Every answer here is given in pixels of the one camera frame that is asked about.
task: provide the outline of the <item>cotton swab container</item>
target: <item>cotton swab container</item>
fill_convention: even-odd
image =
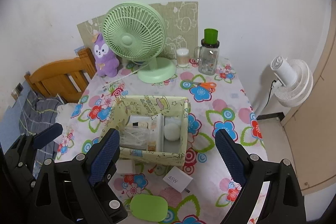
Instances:
[[[187,67],[189,64],[189,50],[187,48],[179,48],[176,50],[177,66],[180,68]]]

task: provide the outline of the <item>beige door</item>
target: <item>beige door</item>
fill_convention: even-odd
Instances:
[[[336,5],[308,99],[283,120],[302,193],[336,183]]]

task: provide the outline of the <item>cable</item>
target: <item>cable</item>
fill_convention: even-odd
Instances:
[[[271,83],[271,88],[269,90],[269,94],[268,94],[268,99],[267,99],[266,105],[268,104],[269,98],[271,97],[271,91],[272,91],[272,88],[273,88],[273,84],[276,83],[276,82],[277,82],[276,80],[273,80],[272,83]]]
[[[25,112],[24,112],[23,107],[22,107],[22,105],[21,105],[20,98],[19,98],[19,94],[17,93],[16,90],[15,90],[15,94],[16,94],[16,96],[17,96],[17,100],[19,101],[20,107],[21,107],[21,109],[22,109],[22,114],[23,114],[23,117],[25,118],[25,123],[26,123],[27,136],[29,136],[29,133],[28,133],[28,125],[27,125],[27,120],[26,120],[26,117],[25,117]]]
[[[105,85],[102,87],[102,89],[107,88],[107,85],[112,85],[112,84],[114,84],[114,83],[116,83],[116,82],[119,82],[120,80],[122,80],[122,79],[124,79],[124,78],[126,78],[126,77],[128,77],[128,76],[130,76],[130,75],[132,75],[132,74],[134,74],[134,73],[137,73],[139,70],[143,69],[144,67],[146,67],[146,66],[148,66],[148,65],[149,65],[149,63],[146,64],[146,65],[144,65],[144,66],[142,66],[142,67],[140,67],[140,68],[138,68],[137,70],[133,71],[132,73],[127,74],[127,75],[125,75],[125,76],[119,78],[118,80],[115,80],[115,81],[113,81],[113,82],[109,82],[109,83],[105,84]]]

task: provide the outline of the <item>fan grille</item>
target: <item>fan grille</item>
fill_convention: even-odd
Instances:
[[[123,3],[106,14],[102,33],[115,54],[139,62],[156,57],[166,40],[164,20],[151,6]]]
[[[302,60],[290,60],[288,64],[297,74],[296,82],[291,86],[278,87],[274,95],[283,106],[294,107],[309,96],[313,86],[313,75],[307,63]]]

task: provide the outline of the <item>plaid blanket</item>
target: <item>plaid blanket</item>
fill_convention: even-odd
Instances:
[[[39,134],[53,125],[57,116],[56,109],[61,104],[61,101],[57,98],[45,98],[33,90],[29,91],[19,120],[20,133],[26,135]],[[37,150],[33,169],[35,178],[37,178],[45,159],[56,158],[57,148],[57,143],[50,142],[41,150]]]

